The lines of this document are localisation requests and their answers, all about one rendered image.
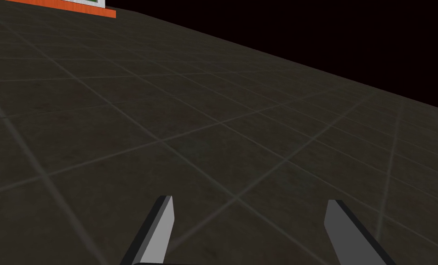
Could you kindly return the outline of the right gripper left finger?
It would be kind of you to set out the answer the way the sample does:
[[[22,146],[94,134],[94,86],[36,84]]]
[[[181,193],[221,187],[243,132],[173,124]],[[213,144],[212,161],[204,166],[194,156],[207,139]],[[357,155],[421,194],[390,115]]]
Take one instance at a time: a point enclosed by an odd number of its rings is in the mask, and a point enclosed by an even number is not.
[[[120,265],[162,264],[174,220],[173,197],[158,197]]]

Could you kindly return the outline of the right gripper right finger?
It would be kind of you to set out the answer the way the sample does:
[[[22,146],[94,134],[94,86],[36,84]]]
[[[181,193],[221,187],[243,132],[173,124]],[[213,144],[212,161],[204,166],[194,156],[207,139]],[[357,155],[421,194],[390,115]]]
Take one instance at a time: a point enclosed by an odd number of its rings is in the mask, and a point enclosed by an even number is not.
[[[340,265],[396,265],[342,200],[329,200],[324,227]]]

